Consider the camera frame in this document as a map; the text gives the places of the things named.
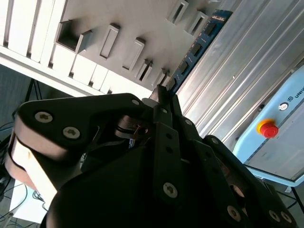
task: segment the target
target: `logo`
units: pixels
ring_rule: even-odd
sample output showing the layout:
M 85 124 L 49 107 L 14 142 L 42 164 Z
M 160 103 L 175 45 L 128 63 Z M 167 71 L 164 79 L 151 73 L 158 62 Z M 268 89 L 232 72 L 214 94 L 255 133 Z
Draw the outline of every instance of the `logo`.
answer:
M 295 96 L 290 96 L 287 101 L 292 101 L 294 98 L 299 98 L 302 94 L 304 94 L 304 87 L 300 89 L 300 91 Z

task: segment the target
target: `white table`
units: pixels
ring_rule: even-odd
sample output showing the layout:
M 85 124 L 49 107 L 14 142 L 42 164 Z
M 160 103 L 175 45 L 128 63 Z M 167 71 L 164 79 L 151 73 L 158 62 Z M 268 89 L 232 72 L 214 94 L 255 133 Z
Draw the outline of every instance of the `white table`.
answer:
M 13 195 L 9 207 L 10 211 L 16 208 L 26 197 L 21 206 L 14 210 L 14 217 L 35 223 L 41 223 L 46 214 L 46 211 L 42 208 L 43 202 L 33 198 L 34 190 L 29 186 L 27 186 L 28 194 L 26 196 L 26 188 L 22 182 L 16 180 L 14 186 L 17 187 L 13 189 Z

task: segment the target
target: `black cable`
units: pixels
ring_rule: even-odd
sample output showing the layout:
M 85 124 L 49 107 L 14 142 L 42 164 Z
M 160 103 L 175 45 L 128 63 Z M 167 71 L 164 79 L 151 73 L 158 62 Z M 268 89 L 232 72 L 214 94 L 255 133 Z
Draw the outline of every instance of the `black cable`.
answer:
M 43 204 L 41 205 L 42 208 L 45 210 L 45 211 L 48 211 L 46 208 L 45 208 L 45 201 L 43 200 L 43 198 L 41 197 L 40 193 L 38 193 L 37 191 L 34 191 L 33 192 L 33 195 L 32 197 L 36 200 L 40 200 L 41 202 L 43 202 Z
M 302 203 L 302 201 L 301 201 L 298 193 L 296 192 L 296 190 L 295 190 L 294 187 L 291 187 L 291 191 L 293 191 L 293 194 L 294 194 L 294 196 L 296 198 L 296 201 L 298 202 L 298 204 L 299 204 L 299 206 L 300 206 L 300 208 L 301 208 L 301 210 L 302 210 L 302 212 L 304 214 L 304 205 L 303 205 L 303 203 Z
M 14 186 L 14 187 L 12 187 L 12 188 L 6 190 L 3 194 L 7 193 L 8 191 L 10 191 L 10 190 L 14 189 L 15 187 L 18 187 L 18 186 L 20 186 L 20 185 L 22 185 L 22 184 L 16 185 L 16 186 Z
M 11 180 L 11 176 L 9 177 L 9 181 L 8 181 L 7 184 L 5 185 L 5 187 L 4 187 L 3 191 L 2 191 L 2 193 L 0 194 L 0 196 L 4 195 L 5 189 L 6 189 L 6 188 L 8 187 L 8 185 L 10 184 L 10 180 Z
M 29 83 L 29 87 L 28 87 L 27 94 L 25 95 L 25 100 L 24 100 L 24 102 L 29 101 L 29 97 L 30 97 L 30 94 L 31 94 L 31 92 L 32 92 L 32 88 L 33 88 L 34 82 L 35 82 L 35 80 L 34 80 L 34 79 L 31 79 L 31 81 L 30 81 L 30 83 Z
M 48 210 L 45 208 L 44 205 L 45 205 L 45 203 L 42 204 L 42 208 L 43 208 L 45 211 L 48 211 Z
M 41 90 L 40 90 L 39 81 L 36 81 L 36 82 L 37 82 L 37 88 L 38 88 L 39 95 L 40 95 L 40 100 L 42 100 L 42 95 L 41 95 Z
M 34 83 L 34 89 L 35 89 L 36 98 L 37 98 L 37 100 L 39 100 L 38 93 L 37 93 L 37 88 L 36 88 L 36 83 Z
M 31 223 L 31 224 L 29 224 L 29 225 L 27 225 L 26 227 L 24 227 L 24 228 L 28 228 L 28 227 L 30 227 L 31 225 L 34 225 L 35 224 L 35 222 L 33 222 L 33 223 Z
M 8 214 L 10 214 L 12 211 L 14 211 L 15 209 L 17 209 L 18 207 L 20 207 L 20 205 L 22 204 L 22 203 L 24 203 L 24 201 L 27 199 L 27 196 L 28 196 L 28 188 L 27 188 L 27 186 L 25 185 L 25 184 L 23 184 L 24 185 L 24 187 L 25 187 L 25 190 L 26 190 L 26 194 L 25 194 L 25 197 L 24 197 L 24 200 L 18 205 L 18 206 L 16 206 L 14 209 L 12 209 L 12 210 L 10 210 L 8 213 L 6 213 L 5 215 L 3 215 L 2 217 L 4 217 L 4 220 L 2 220 L 2 221 L 0 221 L 0 222 L 3 222 L 3 221 L 5 221 L 5 216 L 7 216 Z
M 14 123 L 14 122 L 8 122 L 8 123 L 2 125 L 2 126 L 0 127 L 0 130 L 1 130 L 2 127 L 6 126 L 6 125 L 8 125 L 8 124 L 13 124 L 13 123 Z

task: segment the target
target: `wall-mounted holder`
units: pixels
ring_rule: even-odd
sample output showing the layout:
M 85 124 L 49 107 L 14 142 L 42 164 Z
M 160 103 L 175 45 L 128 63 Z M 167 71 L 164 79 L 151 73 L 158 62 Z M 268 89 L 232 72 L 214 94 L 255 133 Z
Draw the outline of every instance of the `wall-mounted holder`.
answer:
M 87 47 L 92 31 L 89 30 L 76 36 L 72 32 L 72 25 L 72 20 L 59 23 L 55 43 L 78 54 Z
M 188 7 L 189 3 L 185 0 L 179 0 L 174 8 L 172 9 L 169 17 L 167 18 L 168 21 L 176 25 L 180 20 L 186 8 Z
M 185 29 L 188 33 L 193 36 L 198 36 L 199 33 L 203 30 L 205 23 L 208 20 L 208 16 L 200 11 L 197 11 L 193 17 L 191 23 Z
M 109 57 L 111 49 L 119 33 L 119 30 L 120 30 L 120 26 L 116 24 L 110 24 L 108 26 L 100 51 L 100 56 L 103 57 L 104 59 L 107 59 Z
M 132 71 L 133 67 L 135 66 L 135 63 L 137 62 L 139 55 L 141 54 L 141 52 L 143 51 L 143 47 L 144 47 L 145 41 L 140 39 L 140 38 L 136 38 L 134 43 L 131 45 L 127 57 L 125 58 L 124 62 L 123 62 L 123 68 L 128 70 L 128 71 Z
M 140 80 L 141 82 L 145 80 L 152 71 L 153 62 L 147 59 L 144 60 L 142 66 L 139 69 L 138 74 L 136 75 L 136 79 Z
M 158 84 L 160 84 L 162 86 L 166 86 L 169 79 L 170 79 L 169 70 L 161 69 L 160 73 L 158 74 L 157 79 L 152 84 L 153 89 L 155 89 Z

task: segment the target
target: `metal rod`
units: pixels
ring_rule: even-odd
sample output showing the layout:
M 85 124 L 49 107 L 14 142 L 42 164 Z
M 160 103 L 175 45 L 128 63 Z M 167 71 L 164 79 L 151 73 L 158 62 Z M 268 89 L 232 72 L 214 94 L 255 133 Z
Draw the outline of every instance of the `metal rod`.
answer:
M 287 207 L 287 209 L 292 208 L 292 207 L 293 207 L 295 204 L 297 204 L 297 203 L 298 203 L 297 201 L 293 202 L 290 206 Z
M 301 210 L 302 210 L 302 212 L 303 212 L 303 214 L 304 214 L 304 206 L 303 206 L 303 203 L 302 203 L 302 201 L 301 201 L 301 199 L 300 199 L 298 193 L 296 192 L 296 190 L 295 190 L 294 187 L 291 187 L 291 190 L 293 191 L 294 196 L 295 196 L 295 198 L 296 198 L 296 201 L 298 202 L 298 204 L 299 204 L 299 206 L 300 206 L 300 208 L 301 208 Z
M 291 198 L 291 199 L 293 199 L 293 200 L 296 200 L 296 198 L 291 197 L 291 196 L 288 196 L 288 195 L 286 195 L 286 194 L 284 194 L 284 193 L 282 193 L 282 192 L 280 192 L 280 191 L 276 191 L 276 192 L 279 193 L 279 194 L 282 195 L 282 196 L 286 196 L 286 197 L 288 197 L 288 198 Z

